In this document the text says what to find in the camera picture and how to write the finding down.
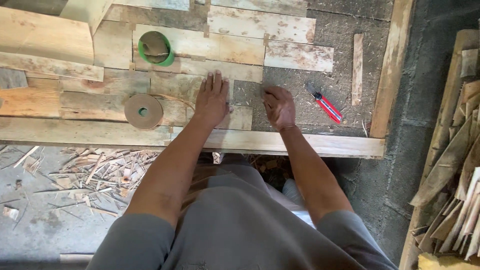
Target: man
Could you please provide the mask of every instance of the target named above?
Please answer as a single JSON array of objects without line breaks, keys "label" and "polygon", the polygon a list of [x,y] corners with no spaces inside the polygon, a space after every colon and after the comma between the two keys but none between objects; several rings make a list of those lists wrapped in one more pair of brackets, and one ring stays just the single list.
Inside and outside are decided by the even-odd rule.
[{"label": "man", "polygon": [[150,166],[87,269],[396,269],[295,125],[285,89],[266,88],[264,105],[316,230],[273,200],[238,155],[197,165],[229,112],[228,84],[220,71],[203,80],[194,116]]}]

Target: green container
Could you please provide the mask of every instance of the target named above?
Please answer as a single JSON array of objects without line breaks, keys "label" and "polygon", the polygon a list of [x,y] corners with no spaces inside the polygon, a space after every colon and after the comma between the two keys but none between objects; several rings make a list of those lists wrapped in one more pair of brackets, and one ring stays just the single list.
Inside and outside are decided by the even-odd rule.
[{"label": "green container", "polygon": [[156,65],[156,66],[168,67],[171,64],[173,64],[173,61],[175,60],[175,53],[173,52],[173,50],[170,46],[170,42],[168,41],[167,37],[165,35],[163,35],[162,33],[160,33],[160,35],[162,36],[163,40],[165,41],[165,45],[167,46],[167,49],[168,49],[168,57],[165,61],[160,62],[158,64],[155,64],[155,63],[152,63],[149,60],[147,60],[147,58],[145,57],[145,53],[144,53],[144,43],[141,42],[140,40],[138,40],[138,53],[140,53],[140,56],[142,57],[143,60],[147,61],[150,64],[153,64],[153,65]]}]

